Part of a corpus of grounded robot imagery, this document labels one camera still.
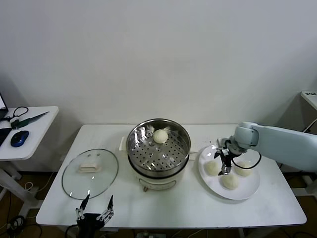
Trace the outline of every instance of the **table leg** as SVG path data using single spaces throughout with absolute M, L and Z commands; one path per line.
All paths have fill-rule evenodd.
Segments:
M 309 176 L 303 176 L 304 181 L 307 184 L 306 188 L 292 188 L 292 191 L 296 197 L 301 196 L 314 196 L 317 199 L 317 180 L 312 181 Z
M 38 188 L 32 188 L 32 193 L 27 192 L 3 169 L 0 169 L 0 184 L 10 190 L 15 196 L 24 202 L 19 215 L 26 217 L 30 209 L 38 209 L 41 207 L 43 200 L 37 200 L 34 197 Z
M 15 169 L 12 163 L 10 162 L 1 162 L 0 167 L 7 171 L 14 179 L 21 179 L 22 175 Z
M 238 228 L 239 238 L 245 238 L 243 228 Z
M 1 192 L 0 192 L 0 201 L 3 199 L 3 197 L 4 197 L 4 195 L 5 195 L 5 193 L 8 191 L 8 189 L 6 189 L 6 188 L 2 188 L 2 190 L 1 190 Z

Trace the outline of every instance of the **glass lid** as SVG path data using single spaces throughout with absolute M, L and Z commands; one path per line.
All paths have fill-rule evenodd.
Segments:
M 116 156 L 105 149 L 88 150 L 78 155 L 66 167 L 62 186 L 75 199 L 96 197 L 106 191 L 118 174 Z

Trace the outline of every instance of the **floor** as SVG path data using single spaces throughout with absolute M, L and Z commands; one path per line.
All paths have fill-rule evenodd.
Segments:
M 18 181 L 21 185 L 28 181 L 32 182 L 34 186 L 43 187 L 48 179 L 50 174 L 24 174 L 22 179 Z M 304 187 L 305 183 L 301 179 L 300 176 L 285 176 L 288 180 L 291 187 Z M 40 191 L 37 195 L 37 199 L 44 199 L 45 195 L 47 194 L 49 187 L 51 186 L 53 179 L 49 182 L 48 186 Z M 8 209 L 9 209 L 9 193 L 7 192 L 4 198 L 0 201 L 0 227 L 6 224 Z M 267 238 L 289 238 L 293 237 L 295 232 L 302 231 L 312 234 L 313 236 L 317 237 L 317 201 L 313 197 L 299 197 L 299 203 L 301 204 L 306 216 L 307 216 L 307 223 L 301 226 L 291 226 L 291 227 L 283 227 L 279 228 L 276 231 L 272 232 L 267 236 Z M 22 202 L 11 195 L 11 209 L 8 216 L 8 220 L 12 217 L 18 215 L 19 210 L 22 206 Z M 28 214 L 27 224 L 35 224 L 35 215 L 38 210 L 31 210 Z M 42 238 L 63 238 L 64 232 L 59 230 L 56 227 L 42 227 L 43 233 Z M 157 230 L 157 231 L 149 231 L 150 233 L 164 233 L 167 235 L 167 238 L 171 238 L 178 230 Z M 190 234 L 196 232 L 198 230 L 184 230 L 178 233 L 174 238 L 186 238 Z M 252 229 L 245 229 L 245 233 L 251 232 Z M 0 234 L 5 232 L 5 227 L 0 229 Z M 105 233 L 96 234 L 96 237 L 99 238 L 133 238 L 135 234 L 143 232 L 139 230 L 119 230 L 117 233 L 107 234 L 103 236 Z M 36 226 L 29 226 L 24 229 L 24 231 L 18 236 L 18 238 L 38 238 L 40 234 L 40 229 Z M 226 229 L 226 230 L 203 230 L 198 232 L 196 235 L 193 235 L 192 238 L 238 238 L 238 230 L 237 229 Z M 294 238 L 309 238 L 312 236 L 305 235 L 305 234 L 298 234 Z

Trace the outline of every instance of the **white wall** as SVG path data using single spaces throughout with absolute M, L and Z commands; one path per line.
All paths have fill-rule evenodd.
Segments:
M 317 85 L 316 9 L 315 0 L 3 0 L 0 91 L 12 106 L 59 106 L 44 141 L 57 157 L 85 123 L 301 128 L 296 95 Z

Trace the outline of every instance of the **laptop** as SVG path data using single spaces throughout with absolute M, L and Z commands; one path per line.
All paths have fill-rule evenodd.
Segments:
M 0 93 L 0 119 L 2 119 L 8 113 L 8 108 L 3 100 L 3 97 Z

